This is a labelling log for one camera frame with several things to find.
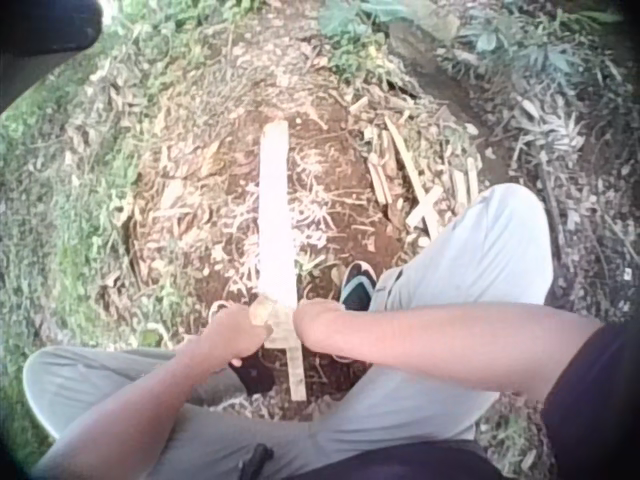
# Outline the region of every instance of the forearm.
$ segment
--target forearm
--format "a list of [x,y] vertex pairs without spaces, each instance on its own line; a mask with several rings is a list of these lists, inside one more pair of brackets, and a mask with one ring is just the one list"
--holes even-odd
[[539,400],[599,326],[594,319],[523,304],[339,316],[320,327],[327,329],[318,336],[321,351]]
[[[220,367],[226,364],[220,359]],[[180,409],[210,373],[196,349],[80,417],[36,467],[47,478],[139,478],[157,461]]]

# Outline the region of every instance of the hand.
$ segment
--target hand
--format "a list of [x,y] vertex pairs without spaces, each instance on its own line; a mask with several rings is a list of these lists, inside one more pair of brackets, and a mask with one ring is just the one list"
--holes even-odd
[[333,300],[303,300],[293,312],[293,326],[308,348],[324,351],[331,338],[331,323],[344,313],[344,305]]
[[212,371],[223,366],[215,365],[221,358],[223,364],[231,362],[239,367],[241,359],[258,350],[272,331],[269,325],[251,323],[249,307],[231,304],[213,316],[202,335],[194,341],[194,348],[214,364]]

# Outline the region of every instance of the shoe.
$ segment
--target shoe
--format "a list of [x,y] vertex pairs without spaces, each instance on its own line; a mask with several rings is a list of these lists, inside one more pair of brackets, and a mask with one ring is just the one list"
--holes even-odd
[[[229,304],[224,300],[213,302],[209,309],[209,323],[217,313],[225,308],[229,308]],[[267,367],[258,352],[242,359],[242,365],[236,367],[229,363],[229,368],[235,373],[247,391],[247,395],[255,395],[257,393],[270,392],[276,383],[273,372]]]
[[[345,310],[368,311],[377,283],[378,279],[371,265],[360,261],[353,262],[349,265],[342,280],[340,303],[344,305]],[[353,362],[351,358],[347,357],[338,355],[332,355],[332,357],[340,363]]]

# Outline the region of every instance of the gray pants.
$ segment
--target gray pants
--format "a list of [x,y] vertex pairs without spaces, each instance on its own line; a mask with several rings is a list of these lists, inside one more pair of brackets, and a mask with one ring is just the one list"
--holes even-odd
[[[500,185],[485,192],[408,265],[385,272],[371,309],[496,301],[542,304],[552,270],[541,203],[523,187]],[[171,357],[159,350],[49,347],[27,362],[24,387],[36,416],[57,438],[93,405]],[[256,443],[275,451],[262,478],[281,478],[366,450],[472,439],[474,423],[498,396],[374,366],[332,413],[312,423],[251,420],[198,406],[234,391],[242,391],[242,386],[224,370],[194,392],[152,478],[234,478],[238,463]]]

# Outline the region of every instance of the black shoe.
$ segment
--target black shoe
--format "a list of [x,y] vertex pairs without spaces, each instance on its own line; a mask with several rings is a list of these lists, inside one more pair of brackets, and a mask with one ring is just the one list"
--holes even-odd
[[340,303],[346,310],[366,312],[376,289],[376,273],[368,263],[353,262],[342,280]]

